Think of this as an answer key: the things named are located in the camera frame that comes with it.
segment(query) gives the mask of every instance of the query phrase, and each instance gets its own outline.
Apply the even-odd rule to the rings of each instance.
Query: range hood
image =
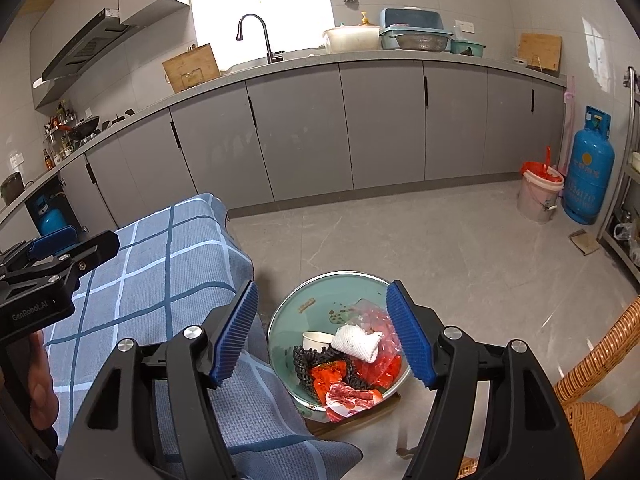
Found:
[[[42,72],[44,83],[35,89],[35,108],[59,99],[92,64],[137,30],[133,25],[120,23],[118,9],[98,12]]]

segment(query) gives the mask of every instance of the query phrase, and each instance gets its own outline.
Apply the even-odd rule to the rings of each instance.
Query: black faucet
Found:
[[[238,34],[236,35],[236,41],[244,40],[242,36],[242,22],[247,16],[253,16],[254,18],[258,18],[260,23],[262,23],[262,30],[264,31],[264,41],[267,44],[267,63],[273,63],[274,61],[282,61],[281,57],[274,58],[273,52],[271,51],[271,44],[269,43],[269,35],[267,34],[267,24],[264,23],[264,20],[258,16],[257,14],[245,14],[240,21],[238,22]]]

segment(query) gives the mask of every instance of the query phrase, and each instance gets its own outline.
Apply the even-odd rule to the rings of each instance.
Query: white plastic basin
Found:
[[[380,49],[380,27],[377,25],[330,28],[322,37],[328,54]]]

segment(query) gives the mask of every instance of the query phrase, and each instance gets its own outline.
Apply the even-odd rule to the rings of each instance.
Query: wicker chair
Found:
[[[627,414],[596,402],[577,402],[618,365],[640,339],[640,297],[620,316],[596,347],[554,386],[578,444],[584,477],[589,480],[609,459],[624,426],[640,412],[640,402]],[[478,460],[465,457],[458,478],[476,471]]]

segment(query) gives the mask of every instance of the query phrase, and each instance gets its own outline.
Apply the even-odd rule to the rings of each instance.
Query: blue plaid tablecloth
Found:
[[[70,422],[111,349],[171,338],[228,304],[253,266],[225,228],[226,208],[201,194],[117,231],[120,251],[81,280],[76,312],[45,330],[55,424],[63,447]],[[156,383],[158,423],[168,469],[183,476],[166,383]],[[362,454],[350,444],[315,439],[268,365],[256,316],[236,370],[210,393],[220,430],[241,475],[250,480],[337,480]]]

